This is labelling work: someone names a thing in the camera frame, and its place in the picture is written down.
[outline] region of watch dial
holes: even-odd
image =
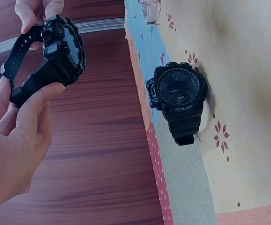
[[[70,56],[72,60],[74,61],[74,63],[78,64],[79,63],[79,58],[78,58],[79,49],[78,47],[75,46],[74,36],[70,33],[69,28],[65,28],[64,30],[65,30],[68,47],[70,50]]]
[[[189,74],[180,71],[170,71],[159,83],[161,96],[174,105],[186,104],[195,98],[198,91],[196,80]]]

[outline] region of wood grain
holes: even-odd
[[[83,35],[86,71],[51,102],[52,145],[30,192],[0,207],[0,225],[163,224],[124,37]],[[17,83],[42,57],[28,54]]]
[[[0,0],[0,42],[20,35],[21,20],[15,0]],[[124,17],[124,0],[65,0],[63,15],[74,22]]]

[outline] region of digital sports watch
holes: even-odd
[[[32,43],[44,42],[44,61],[28,76],[22,87],[15,88],[14,79]],[[74,23],[60,15],[49,18],[43,25],[33,26],[16,40],[2,64],[0,78],[5,76],[12,90],[10,101],[20,108],[35,92],[53,82],[68,86],[76,82],[85,70],[83,40]]]
[[[175,142],[180,146],[193,144],[208,89],[203,75],[186,62],[170,62],[155,68],[146,88],[150,107],[162,111]]]

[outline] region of black watch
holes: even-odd
[[[162,111],[176,144],[193,144],[208,89],[203,75],[186,62],[170,62],[155,69],[146,88],[150,107]]]
[[[45,60],[28,76],[22,87],[15,88],[15,76],[30,45],[36,41],[44,42]],[[53,82],[64,86],[73,84],[84,70],[85,53],[78,28],[70,19],[56,15],[18,37],[8,59],[1,66],[0,78],[5,76],[9,80],[12,90],[10,101],[20,108],[42,87]]]

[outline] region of watch strap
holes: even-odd
[[[179,146],[194,143],[194,134],[199,131],[201,115],[169,120],[169,129]]]
[[[33,26],[27,33],[21,34],[16,40],[11,53],[5,63],[2,64],[0,69],[0,79],[5,76],[11,86],[11,90],[14,89],[14,79],[18,73],[20,65],[29,50],[32,43],[36,41],[43,41],[41,38],[41,31],[43,26]]]
[[[15,107],[20,108],[34,93],[41,88],[53,83],[64,83],[60,76],[53,76],[57,73],[49,61],[44,61],[39,68],[28,76],[22,87],[13,90],[10,101]]]

